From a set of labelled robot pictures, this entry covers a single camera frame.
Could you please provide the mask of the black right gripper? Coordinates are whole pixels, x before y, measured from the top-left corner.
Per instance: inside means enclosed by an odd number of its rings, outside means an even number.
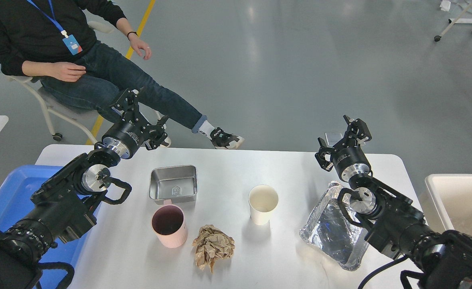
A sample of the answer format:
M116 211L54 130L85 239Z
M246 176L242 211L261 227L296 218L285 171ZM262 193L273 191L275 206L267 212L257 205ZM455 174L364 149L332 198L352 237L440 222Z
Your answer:
M361 119L353 119L343 115L346 124L346 132L343 136L343 147L329 147L322 138L318 138L320 148L315 154L315 159L322 169L330 172L334 167L340 180L349 182L353 176L364 175L372 177L371 165L361 147L372 140L372 135L366 124ZM327 160L326 155L332 155L332 160Z

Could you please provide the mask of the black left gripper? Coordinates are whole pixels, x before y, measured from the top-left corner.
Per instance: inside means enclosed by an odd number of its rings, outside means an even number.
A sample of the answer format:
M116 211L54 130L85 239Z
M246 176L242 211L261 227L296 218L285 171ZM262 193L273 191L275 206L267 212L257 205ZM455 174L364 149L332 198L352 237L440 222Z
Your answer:
M144 123L140 113L138 90L124 90L111 104L111 110L117 114L113 126L101 138L101 144L113 150L121 159L131 159L144 143L147 150L157 147L170 147L170 137L165 132L168 115L159 119L156 125Z

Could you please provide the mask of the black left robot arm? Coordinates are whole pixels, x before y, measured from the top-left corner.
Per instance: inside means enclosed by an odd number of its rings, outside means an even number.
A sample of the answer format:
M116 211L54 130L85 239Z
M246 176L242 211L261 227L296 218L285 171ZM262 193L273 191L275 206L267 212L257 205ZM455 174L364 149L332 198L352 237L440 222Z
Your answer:
M131 159L141 146L154 150L168 136L168 116L152 125L139 110L146 88L124 90L111 104L118 121L94 149L82 153L45 181L31 196L34 209L6 231L0 231L0 289L41 288L44 270L64 270L58 289L69 287L74 267L65 262L41 259L56 239L63 243L81 238L97 223L94 212L100 203L126 201L132 187L111 176L109 169Z

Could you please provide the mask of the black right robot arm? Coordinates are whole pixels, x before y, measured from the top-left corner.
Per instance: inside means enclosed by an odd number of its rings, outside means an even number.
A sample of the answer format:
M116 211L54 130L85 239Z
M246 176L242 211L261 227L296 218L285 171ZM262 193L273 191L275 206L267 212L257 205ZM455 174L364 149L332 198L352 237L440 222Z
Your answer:
M392 259L372 271L359 284L362 289L378 273L410 259L419 271L403 270L400 281L410 289L417 279L421 289L472 289L472 236L454 229L434 232L412 200L373 176L361 145L372 136L361 119L344 115L348 125L333 147L318 139L315 154L320 167L335 168L341 181L350 185L337 196L337 205L346 220L366 229L365 241Z

